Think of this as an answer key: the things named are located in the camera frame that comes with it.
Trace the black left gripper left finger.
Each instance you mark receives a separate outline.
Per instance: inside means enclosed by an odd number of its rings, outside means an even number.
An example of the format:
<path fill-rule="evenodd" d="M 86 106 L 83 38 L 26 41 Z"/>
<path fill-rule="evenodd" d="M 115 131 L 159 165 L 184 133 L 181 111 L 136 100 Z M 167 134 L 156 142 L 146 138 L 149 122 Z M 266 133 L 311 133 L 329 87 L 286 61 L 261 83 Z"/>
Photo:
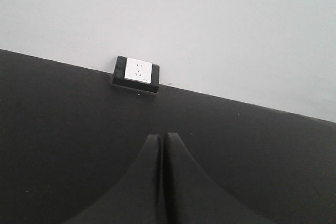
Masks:
<path fill-rule="evenodd" d="M 150 134 L 123 177 L 66 223 L 157 223 L 161 140 Z"/>

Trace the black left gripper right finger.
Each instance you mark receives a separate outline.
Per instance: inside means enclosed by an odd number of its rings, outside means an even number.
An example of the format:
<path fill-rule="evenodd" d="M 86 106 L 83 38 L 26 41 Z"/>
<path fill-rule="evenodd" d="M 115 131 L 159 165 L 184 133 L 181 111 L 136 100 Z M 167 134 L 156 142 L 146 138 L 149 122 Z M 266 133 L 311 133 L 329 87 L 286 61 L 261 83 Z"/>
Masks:
<path fill-rule="evenodd" d="M 163 190 L 168 223 L 270 223 L 219 187 L 177 133 L 164 135 Z"/>

